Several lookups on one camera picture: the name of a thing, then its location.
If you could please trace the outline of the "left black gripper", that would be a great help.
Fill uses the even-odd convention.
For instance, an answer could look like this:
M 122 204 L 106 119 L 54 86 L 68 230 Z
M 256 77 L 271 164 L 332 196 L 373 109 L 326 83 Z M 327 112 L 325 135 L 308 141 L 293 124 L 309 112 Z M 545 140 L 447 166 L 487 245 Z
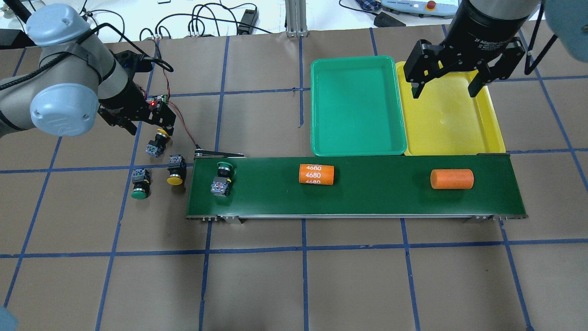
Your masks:
M 137 85 L 128 85 L 117 96 L 101 100 L 97 113 L 109 126 L 119 126 L 132 136 L 138 130 L 134 121 L 158 126 L 170 136 L 175 130 L 174 111 L 168 105 L 159 111 L 153 111 L 145 99 L 145 93 Z

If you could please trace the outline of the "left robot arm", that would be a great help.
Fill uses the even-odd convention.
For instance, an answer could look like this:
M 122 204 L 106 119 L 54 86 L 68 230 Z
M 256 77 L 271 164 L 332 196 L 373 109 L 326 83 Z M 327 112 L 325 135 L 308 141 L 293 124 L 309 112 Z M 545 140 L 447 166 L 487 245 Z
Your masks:
M 114 54 L 98 38 L 95 28 L 67 4 L 50 4 L 29 17 L 25 31 L 42 50 L 39 67 L 25 75 L 1 81 L 0 134 L 38 128 L 50 135 L 80 136 L 100 115 L 110 126 L 135 135 L 136 121 L 174 133 L 176 115 L 166 106 L 147 102 L 134 83 L 135 73 L 153 65 L 172 73 L 164 60 L 135 46 L 131 63 Z

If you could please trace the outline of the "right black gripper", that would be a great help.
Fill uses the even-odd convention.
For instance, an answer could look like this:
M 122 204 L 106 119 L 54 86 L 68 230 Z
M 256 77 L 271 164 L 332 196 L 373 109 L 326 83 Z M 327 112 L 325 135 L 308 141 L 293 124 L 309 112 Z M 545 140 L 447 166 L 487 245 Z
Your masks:
M 469 84 L 469 96 L 473 98 L 486 84 L 509 78 L 525 52 L 517 36 L 496 51 L 484 51 L 479 46 L 447 45 L 445 42 L 434 45 L 420 39 L 404 65 L 405 80 L 411 84 L 413 98 L 418 99 L 425 84 L 436 78 L 448 73 L 477 71 Z

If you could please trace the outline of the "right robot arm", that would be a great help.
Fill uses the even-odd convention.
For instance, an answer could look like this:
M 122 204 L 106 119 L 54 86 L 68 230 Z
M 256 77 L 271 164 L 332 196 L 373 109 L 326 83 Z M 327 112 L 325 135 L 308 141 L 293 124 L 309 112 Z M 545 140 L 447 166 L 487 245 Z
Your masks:
M 538 8 L 553 32 L 531 62 L 534 42 L 524 47 L 517 32 Z M 531 73 L 557 40 L 578 61 L 587 61 L 587 2 L 585 0 L 463 0 L 441 44 L 418 40 L 404 65 L 406 82 L 418 98 L 426 83 L 448 73 L 476 71 L 469 96 L 494 80 L 509 78 L 521 59 Z

